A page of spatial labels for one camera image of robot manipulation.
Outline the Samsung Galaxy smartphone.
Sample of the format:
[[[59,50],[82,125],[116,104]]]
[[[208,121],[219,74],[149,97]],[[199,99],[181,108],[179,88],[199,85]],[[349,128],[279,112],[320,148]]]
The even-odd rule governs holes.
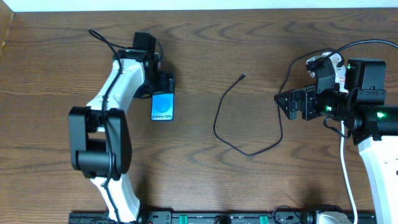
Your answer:
[[[152,96],[152,121],[172,121],[174,119],[174,94],[163,93]]]

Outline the white power strip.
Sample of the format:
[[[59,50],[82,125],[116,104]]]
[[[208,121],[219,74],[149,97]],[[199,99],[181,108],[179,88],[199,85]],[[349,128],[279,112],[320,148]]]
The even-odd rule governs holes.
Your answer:
[[[348,93],[348,90],[345,88],[345,74],[346,67],[343,65],[335,69],[335,83],[339,86],[339,91],[343,93]]]

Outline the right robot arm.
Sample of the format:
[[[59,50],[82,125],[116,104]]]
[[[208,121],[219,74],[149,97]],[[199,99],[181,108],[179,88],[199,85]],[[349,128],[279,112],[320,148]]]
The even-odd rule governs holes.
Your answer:
[[[397,223],[397,107],[386,105],[386,63],[340,54],[314,56],[306,62],[312,85],[275,95],[288,119],[320,116],[341,121],[359,149],[368,173],[376,221]]]

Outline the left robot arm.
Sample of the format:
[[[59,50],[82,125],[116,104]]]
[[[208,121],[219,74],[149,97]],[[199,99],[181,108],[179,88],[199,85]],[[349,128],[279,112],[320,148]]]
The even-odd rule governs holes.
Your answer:
[[[98,94],[68,114],[70,157],[75,170],[98,188],[108,207],[103,213],[71,213],[69,223],[149,223],[129,178],[132,144],[127,111],[134,99],[152,100],[150,118],[174,118],[175,78],[160,69],[162,53],[156,38],[136,32],[130,47],[88,31],[113,52],[112,69]]]

